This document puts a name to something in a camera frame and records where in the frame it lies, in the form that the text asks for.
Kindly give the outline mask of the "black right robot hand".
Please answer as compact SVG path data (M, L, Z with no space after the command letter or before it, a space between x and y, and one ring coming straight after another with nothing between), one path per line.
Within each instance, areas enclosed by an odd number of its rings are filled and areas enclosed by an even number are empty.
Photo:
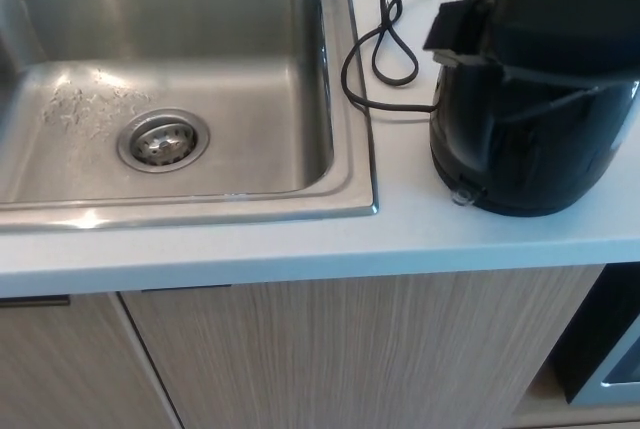
M569 87L639 78L639 0L459 0L424 44L439 62Z

